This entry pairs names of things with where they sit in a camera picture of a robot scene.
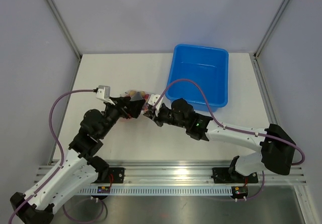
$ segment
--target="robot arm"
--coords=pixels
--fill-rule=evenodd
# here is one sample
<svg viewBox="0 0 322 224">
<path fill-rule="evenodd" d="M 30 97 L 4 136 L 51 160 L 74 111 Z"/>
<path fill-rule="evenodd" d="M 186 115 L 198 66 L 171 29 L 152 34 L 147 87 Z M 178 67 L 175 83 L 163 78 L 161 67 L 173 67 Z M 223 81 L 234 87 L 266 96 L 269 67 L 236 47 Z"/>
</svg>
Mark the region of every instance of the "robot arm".
<svg viewBox="0 0 322 224">
<path fill-rule="evenodd" d="M 273 135 L 294 143 L 278 125 L 270 124 L 265 129 L 253 129 L 221 123 L 223 127 L 220 127 L 212 117 L 196 113 L 193 107 L 182 98 L 173 101 L 171 109 L 165 104 L 154 107 L 153 102 L 150 102 L 148 111 L 144 115 L 158 126 L 166 123 L 185 128 L 186 134 L 195 140 L 221 140 L 254 150 L 253 154 L 244 157 L 236 156 L 232 160 L 227 174 L 234 181 L 242 182 L 249 174 L 263 170 L 270 170 L 280 175 L 288 175 L 290 172 L 295 149 L 283 142 L 261 136 L 261 134 Z M 249 135 L 229 130 L 229 127 L 256 134 Z"/>
<path fill-rule="evenodd" d="M 54 214 L 79 190 L 93 182 L 104 182 L 109 175 L 109 165 L 99 156 L 94 156 L 103 145 L 100 140 L 120 117 L 137 118 L 143 106 L 144 116 L 158 126 L 164 123 L 174 125 L 184 128 L 186 134 L 195 140 L 221 140 L 254 150 L 253 154 L 236 156 L 232 160 L 226 174 L 237 183 L 243 182 L 250 173 L 266 169 L 281 175 L 289 174 L 294 148 L 260 136 L 269 134 L 294 143 L 278 125 L 270 124 L 267 129 L 235 127 L 256 133 L 249 135 L 226 128 L 234 127 L 232 125 L 222 123 L 224 128 L 218 126 L 211 117 L 196 113 L 184 99 L 173 101 L 169 109 L 159 100 L 160 95 L 150 95 L 146 104 L 142 98 L 112 98 L 110 87 L 107 86 L 99 86 L 96 92 L 96 97 L 106 104 L 105 111 L 92 109 L 85 113 L 79 132 L 65 153 L 63 164 L 57 163 L 55 168 L 25 193 L 16 192 L 11 197 L 14 209 L 26 202 L 17 213 L 24 223 L 50 223 Z M 57 173 L 48 181 L 55 171 Z M 37 188 L 44 183 L 46 185 L 35 195 Z"/>
<path fill-rule="evenodd" d="M 137 118 L 145 100 L 131 101 L 130 97 L 110 97 L 110 88 L 99 86 L 96 97 L 106 104 L 105 111 L 92 109 L 85 113 L 78 134 L 65 152 L 63 164 L 58 162 L 38 183 L 25 193 L 16 192 L 10 202 L 18 208 L 17 216 L 28 224 L 50 223 L 54 214 L 78 191 L 90 183 L 102 183 L 108 177 L 109 165 L 99 156 L 94 156 L 102 147 L 100 141 L 119 118 Z M 46 182 L 40 192 L 36 190 Z"/>
</svg>

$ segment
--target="black bracket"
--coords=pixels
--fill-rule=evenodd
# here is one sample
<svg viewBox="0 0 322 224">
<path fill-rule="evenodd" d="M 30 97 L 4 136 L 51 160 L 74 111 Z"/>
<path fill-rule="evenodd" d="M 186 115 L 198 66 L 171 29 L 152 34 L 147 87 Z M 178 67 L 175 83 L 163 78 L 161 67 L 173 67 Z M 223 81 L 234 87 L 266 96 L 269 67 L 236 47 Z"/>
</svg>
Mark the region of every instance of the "black bracket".
<svg viewBox="0 0 322 224">
<path fill-rule="evenodd" d="M 232 179 L 228 172 L 229 167 L 212 168 L 212 178 L 215 184 L 244 184 L 246 178 L 249 184 L 258 183 L 258 176 L 256 173 L 252 173 L 244 178 Z"/>
<path fill-rule="evenodd" d="M 25 197 L 26 196 L 23 193 L 16 192 L 13 194 L 13 196 L 10 198 L 10 202 L 14 210 L 25 201 Z M 54 214 L 52 213 L 53 207 L 54 205 L 50 204 L 44 210 L 37 210 L 36 205 L 30 205 L 27 202 L 18 211 L 17 216 L 25 224 L 50 224 L 54 218 Z"/>
<path fill-rule="evenodd" d="M 112 184 L 123 184 L 124 174 L 125 174 L 125 168 L 110 167 L 107 177 L 102 181 L 95 181 L 94 183 L 110 184 L 110 178 L 111 178 L 111 175 L 113 175 L 113 183 Z"/>
<path fill-rule="evenodd" d="M 279 125 L 270 124 L 269 128 L 265 129 L 265 131 L 268 135 L 279 137 L 296 145 Z M 278 175 L 289 175 L 295 148 L 269 137 L 266 137 L 260 143 L 260 146 L 262 146 L 262 162 L 265 167 Z"/>
</svg>

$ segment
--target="blue plastic tub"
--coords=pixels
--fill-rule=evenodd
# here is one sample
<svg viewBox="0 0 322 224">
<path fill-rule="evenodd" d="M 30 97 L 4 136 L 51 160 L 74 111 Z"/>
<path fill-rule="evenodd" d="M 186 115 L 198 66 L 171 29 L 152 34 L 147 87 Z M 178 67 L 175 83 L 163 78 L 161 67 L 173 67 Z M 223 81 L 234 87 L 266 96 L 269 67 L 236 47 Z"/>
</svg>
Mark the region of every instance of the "blue plastic tub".
<svg viewBox="0 0 322 224">
<path fill-rule="evenodd" d="M 175 47 L 168 84 L 187 78 L 196 82 L 215 112 L 228 102 L 228 52 L 224 49 L 179 44 Z M 189 82 L 178 82 L 166 93 L 172 101 L 184 98 L 195 110 L 208 111 L 199 90 Z"/>
</svg>

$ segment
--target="white enclosure panel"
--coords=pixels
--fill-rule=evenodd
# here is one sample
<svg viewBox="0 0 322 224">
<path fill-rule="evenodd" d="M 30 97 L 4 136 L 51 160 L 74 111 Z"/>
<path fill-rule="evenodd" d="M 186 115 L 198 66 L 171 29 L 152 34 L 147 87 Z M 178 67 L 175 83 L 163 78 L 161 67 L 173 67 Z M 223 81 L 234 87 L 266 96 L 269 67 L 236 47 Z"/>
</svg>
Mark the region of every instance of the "white enclosure panel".
<svg viewBox="0 0 322 224">
<path fill-rule="evenodd" d="M 10 197 L 32 186 L 52 153 L 49 110 L 77 61 L 45 0 L 0 0 L 0 15 L 0 222 L 8 223 Z M 55 130 L 65 105 L 57 105 Z"/>
<path fill-rule="evenodd" d="M 282 0 L 54 0 L 82 53 L 254 52 Z"/>
<path fill-rule="evenodd" d="M 322 0 L 292 0 L 260 56 L 281 123 L 306 153 L 304 174 L 320 214 L 321 28 Z"/>
</svg>

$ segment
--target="metal base plate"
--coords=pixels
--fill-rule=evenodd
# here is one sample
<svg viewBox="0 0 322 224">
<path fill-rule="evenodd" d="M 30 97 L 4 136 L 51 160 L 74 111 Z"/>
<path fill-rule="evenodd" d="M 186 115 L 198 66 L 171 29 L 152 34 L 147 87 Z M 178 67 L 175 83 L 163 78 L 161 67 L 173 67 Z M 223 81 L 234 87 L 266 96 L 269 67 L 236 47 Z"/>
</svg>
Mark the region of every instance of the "metal base plate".
<svg viewBox="0 0 322 224">
<path fill-rule="evenodd" d="M 215 184 L 243 184 L 244 180 L 235 181 L 230 177 L 228 173 L 229 167 L 219 167 L 212 169 L 212 178 Z M 252 173 L 247 176 L 249 184 L 258 183 L 257 173 Z"/>
</svg>

